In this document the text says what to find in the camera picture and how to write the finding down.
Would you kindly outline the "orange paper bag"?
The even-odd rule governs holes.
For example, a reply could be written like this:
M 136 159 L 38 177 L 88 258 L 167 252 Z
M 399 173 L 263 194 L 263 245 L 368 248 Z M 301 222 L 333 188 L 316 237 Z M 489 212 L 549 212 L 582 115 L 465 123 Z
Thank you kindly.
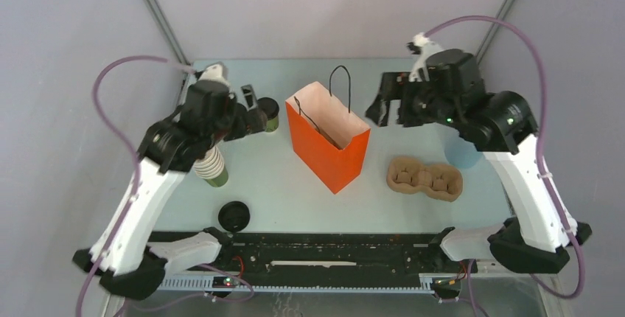
M 344 70 L 347 104 L 332 92 L 332 76 Z M 371 128 L 352 110 L 352 77 L 336 66 L 328 86 L 315 81 L 285 100 L 294 153 L 337 194 L 361 173 Z

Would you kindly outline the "brown pulp cup carrier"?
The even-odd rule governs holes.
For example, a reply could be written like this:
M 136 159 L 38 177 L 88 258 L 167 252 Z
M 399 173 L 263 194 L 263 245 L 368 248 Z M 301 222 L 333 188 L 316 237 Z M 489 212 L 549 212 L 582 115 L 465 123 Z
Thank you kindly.
M 422 193 L 429 198 L 453 202 L 464 189 L 461 172 L 450 164 L 426 164 L 418 158 L 393 158 L 386 174 L 388 187 L 406 195 Z

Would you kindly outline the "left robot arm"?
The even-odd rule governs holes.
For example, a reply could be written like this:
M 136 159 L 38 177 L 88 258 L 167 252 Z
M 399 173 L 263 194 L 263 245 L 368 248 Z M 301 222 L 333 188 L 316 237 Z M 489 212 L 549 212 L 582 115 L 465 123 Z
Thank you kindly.
M 224 270 L 233 260 L 230 240 L 210 227 L 172 242 L 151 243 L 150 236 L 166 202 L 195 165 L 216 176 L 210 158 L 220 142 L 263 132 L 267 120 L 254 89 L 241 88 L 244 103 L 222 81 L 192 84 L 183 104 L 151 125 L 132 152 L 136 169 L 108 228 L 91 247 L 76 251 L 73 262 L 99 278 L 110 294 L 141 301 L 165 278 L 208 263 Z

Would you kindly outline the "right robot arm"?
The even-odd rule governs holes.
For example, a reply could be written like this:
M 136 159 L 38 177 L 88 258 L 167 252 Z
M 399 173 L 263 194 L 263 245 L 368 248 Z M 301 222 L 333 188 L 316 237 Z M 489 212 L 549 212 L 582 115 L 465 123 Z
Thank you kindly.
M 514 211 L 498 226 L 441 232 L 428 252 L 437 271 L 461 260 L 493 259 L 518 274 L 557 274 L 569 262 L 568 247 L 590 237 L 587 223 L 561 221 L 557 213 L 539 172 L 538 126 L 528 103 L 513 91 L 487 91 L 474 55 L 424 52 L 415 71 L 383 73 L 366 117 L 385 127 L 394 100 L 398 124 L 437 123 L 473 144 L 495 169 Z

